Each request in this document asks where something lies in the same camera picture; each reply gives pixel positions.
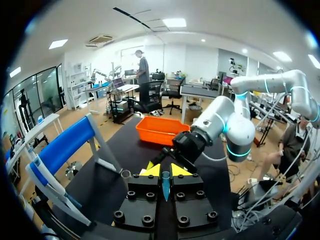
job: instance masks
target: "glass door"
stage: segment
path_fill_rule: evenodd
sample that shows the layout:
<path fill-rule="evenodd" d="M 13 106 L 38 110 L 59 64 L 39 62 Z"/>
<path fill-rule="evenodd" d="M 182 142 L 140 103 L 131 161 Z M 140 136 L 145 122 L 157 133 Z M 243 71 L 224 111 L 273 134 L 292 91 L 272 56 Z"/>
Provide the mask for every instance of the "glass door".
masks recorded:
<path fill-rule="evenodd" d="M 56 67 L 38 73 L 36 79 L 43 116 L 46 118 L 63 107 L 58 92 L 58 74 Z"/>
<path fill-rule="evenodd" d="M 31 76 L 13 88 L 15 111 L 24 135 L 43 115 L 37 92 L 37 78 Z"/>

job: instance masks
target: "computer monitor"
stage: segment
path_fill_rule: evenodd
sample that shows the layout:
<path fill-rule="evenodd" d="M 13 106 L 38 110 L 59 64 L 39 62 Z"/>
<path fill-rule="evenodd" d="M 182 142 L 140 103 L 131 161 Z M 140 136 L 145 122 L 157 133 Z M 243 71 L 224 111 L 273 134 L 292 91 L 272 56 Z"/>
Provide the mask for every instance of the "computer monitor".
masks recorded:
<path fill-rule="evenodd" d="M 112 80 L 113 86 L 117 89 L 125 85 L 121 77 Z"/>

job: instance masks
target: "glass wall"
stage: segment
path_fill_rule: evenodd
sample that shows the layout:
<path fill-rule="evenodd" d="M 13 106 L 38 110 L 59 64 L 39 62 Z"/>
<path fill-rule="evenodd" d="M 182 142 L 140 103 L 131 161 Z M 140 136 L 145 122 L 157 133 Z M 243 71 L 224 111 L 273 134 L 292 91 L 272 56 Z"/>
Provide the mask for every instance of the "glass wall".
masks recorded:
<path fill-rule="evenodd" d="M 12 90 L 4 96 L 1 106 L 1 138 L 4 144 L 9 143 L 5 146 L 6 151 L 10 148 L 10 144 L 13 145 L 17 138 L 22 138 L 22 131 L 15 113 Z"/>
<path fill-rule="evenodd" d="M 37 81 L 31 76 L 13 88 L 16 114 L 24 134 L 29 132 L 43 115 L 38 97 Z"/>
<path fill-rule="evenodd" d="M 18 85 L 5 97 L 1 108 L 2 136 L 22 137 L 44 118 L 60 110 L 57 67 L 39 72 Z"/>
<path fill-rule="evenodd" d="M 56 68 L 38 73 L 36 80 L 43 117 L 47 117 L 62 108 Z"/>

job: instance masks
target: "man in gray shirt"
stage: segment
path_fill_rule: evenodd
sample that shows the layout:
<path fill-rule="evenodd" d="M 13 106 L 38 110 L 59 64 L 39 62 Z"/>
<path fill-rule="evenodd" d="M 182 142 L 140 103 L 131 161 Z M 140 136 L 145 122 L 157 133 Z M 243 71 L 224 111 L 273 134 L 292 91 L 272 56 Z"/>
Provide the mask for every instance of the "man in gray shirt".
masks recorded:
<path fill-rule="evenodd" d="M 149 65 L 146 58 L 142 55 L 141 50 L 135 51 L 135 55 L 140 59 L 139 70 L 136 73 L 139 84 L 139 98 L 140 102 L 147 104 L 149 102 L 149 85 L 146 84 L 150 82 L 149 77 Z"/>

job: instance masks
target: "ceiling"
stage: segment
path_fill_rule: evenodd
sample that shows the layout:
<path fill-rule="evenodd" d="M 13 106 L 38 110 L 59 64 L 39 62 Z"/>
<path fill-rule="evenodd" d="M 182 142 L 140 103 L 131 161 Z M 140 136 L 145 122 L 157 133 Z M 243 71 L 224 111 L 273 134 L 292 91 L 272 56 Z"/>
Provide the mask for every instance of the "ceiling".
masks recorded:
<path fill-rule="evenodd" d="M 151 29 L 113 10 L 115 7 Z M 168 31 L 159 20 L 166 18 L 185 18 L 187 27 Z M 43 63 L 54 62 L 64 52 L 84 49 L 92 37 L 107 34 L 115 42 L 135 37 L 136 42 L 144 39 L 143 43 L 150 45 L 187 43 L 239 54 L 246 48 L 248 57 L 272 68 L 300 69 L 309 81 L 318 81 L 320 75 L 308 58 L 312 50 L 305 38 L 306 30 L 272 0 L 135 0 L 134 4 L 131 0 L 61 0 L 42 18 L 31 22 L 29 29 L 33 31 L 12 70 L 21 66 L 21 72 L 29 73 Z M 63 47 L 48 50 L 52 41 L 62 39 L 68 39 Z M 272 54 L 277 51 L 287 53 L 293 62 L 279 62 Z M 19 75 L 23 74 L 11 81 L 20 81 Z"/>

